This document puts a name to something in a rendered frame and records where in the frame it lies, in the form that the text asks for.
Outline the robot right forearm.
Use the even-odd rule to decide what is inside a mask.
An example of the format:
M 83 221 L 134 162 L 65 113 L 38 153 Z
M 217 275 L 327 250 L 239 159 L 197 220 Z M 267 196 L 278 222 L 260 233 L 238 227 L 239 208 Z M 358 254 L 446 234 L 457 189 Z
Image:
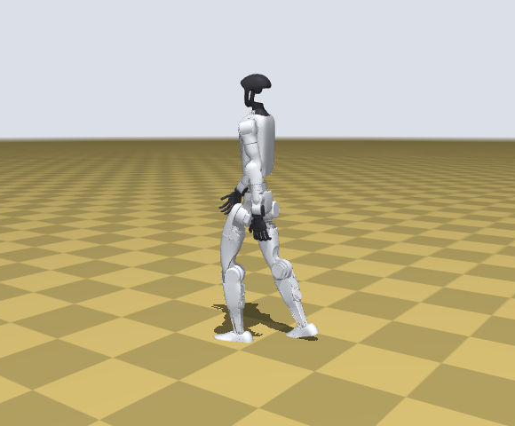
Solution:
M 240 179 L 240 183 L 236 186 L 236 189 L 242 193 L 242 191 L 246 188 L 246 187 L 250 187 L 249 183 L 248 183 L 248 179 L 249 179 L 249 176 L 242 176 L 241 179 Z M 248 189 L 249 190 L 249 189 Z

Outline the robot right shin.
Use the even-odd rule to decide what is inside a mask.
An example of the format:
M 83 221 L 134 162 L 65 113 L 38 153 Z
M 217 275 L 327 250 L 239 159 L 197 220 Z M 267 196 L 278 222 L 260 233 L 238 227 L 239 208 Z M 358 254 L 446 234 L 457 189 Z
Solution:
M 288 260 L 287 260 L 288 261 Z M 290 262 L 289 262 L 290 263 Z M 291 264 L 292 267 L 292 264 Z M 273 274 L 273 273 L 272 273 Z M 273 276 L 276 287 L 278 288 L 284 303 L 289 307 L 289 310 L 297 323 L 297 328 L 305 327 L 307 323 L 305 313 L 301 304 L 301 293 L 297 282 L 295 273 L 291 272 L 291 275 L 285 279 L 277 279 Z M 298 324 L 300 323 L 300 326 Z M 302 326 L 302 324 L 304 326 Z M 308 324 L 308 323 L 307 323 Z

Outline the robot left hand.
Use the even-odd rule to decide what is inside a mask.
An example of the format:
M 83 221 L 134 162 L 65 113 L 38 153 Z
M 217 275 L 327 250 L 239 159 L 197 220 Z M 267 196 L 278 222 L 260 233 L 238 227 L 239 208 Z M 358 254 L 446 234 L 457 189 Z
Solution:
M 251 206 L 252 207 L 252 206 Z M 254 217 L 251 220 L 249 232 L 252 233 L 253 230 L 253 237 L 255 240 L 259 241 L 267 241 L 271 240 L 272 238 L 268 236 L 267 227 L 265 224 L 265 221 L 263 217 L 265 216 L 265 207 L 264 205 L 261 206 L 261 215 L 254 215 L 251 211 L 252 217 Z M 265 232 L 265 234 L 264 234 Z M 261 233 L 261 236 L 260 236 Z M 261 239 L 262 237 L 262 239 Z

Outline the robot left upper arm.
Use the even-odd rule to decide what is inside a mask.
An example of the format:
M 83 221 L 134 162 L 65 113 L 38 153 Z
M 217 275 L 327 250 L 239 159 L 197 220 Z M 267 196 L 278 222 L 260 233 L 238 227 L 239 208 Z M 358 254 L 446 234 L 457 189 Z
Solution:
M 242 122 L 239 122 L 238 131 L 242 138 L 242 143 L 244 144 L 245 153 L 250 158 L 250 162 L 248 162 L 245 166 L 245 171 L 247 165 L 251 162 L 256 163 L 261 171 L 262 162 L 258 147 L 258 127 L 255 118 L 249 118 Z

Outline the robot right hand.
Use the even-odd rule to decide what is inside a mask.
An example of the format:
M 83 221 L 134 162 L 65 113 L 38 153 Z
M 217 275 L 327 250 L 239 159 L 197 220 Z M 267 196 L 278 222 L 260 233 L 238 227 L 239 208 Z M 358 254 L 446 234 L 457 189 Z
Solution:
M 225 215 L 226 215 L 226 214 L 228 214 L 228 213 L 230 213 L 230 211 L 231 211 L 232 207 L 233 207 L 236 203 L 241 203 L 241 201 L 242 201 L 242 196 L 244 196 L 244 194 L 248 191 L 248 189 L 249 189 L 249 188 L 248 188 L 248 187 L 246 187 L 246 188 L 242 191 L 242 193 L 240 193 L 240 192 L 236 189 L 236 187 L 235 187 L 234 192 L 232 192 L 231 194 L 228 194 L 227 196 L 224 196 L 224 197 L 222 197 L 222 198 L 220 199 L 221 201 L 223 201 L 224 199 L 226 199 L 226 198 L 228 198 L 228 197 L 229 197 L 229 198 L 228 198 L 228 201 L 227 201 L 224 205 L 222 205 L 221 207 L 218 207 L 218 208 L 219 208 L 219 209 L 222 209 L 222 208 L 224 208 L 224 207 L 225 207 L 225 206 L 230 202 L 230 203 L 229 203 L 229 205 L 228 205 L 225 209 L 221 210 L 221 212 L 225 212 L 225 211 L 226 211 L 226 212 L 224 213 Z M 231 207 L 231 206 L 232 206 L 232 207 Z M 231 208 L 230 208 L 230 207 L 231 207 Z M 230 209 L 229 209 L 229 208 L 230 208 Z M 228 210 L 228 209 L 229 209 L 229 210 Z M 227 211 L 227 210 L 228 210 L 228 211 Z M 228 214 L 228 215 L 229 215 L 229 214 Z

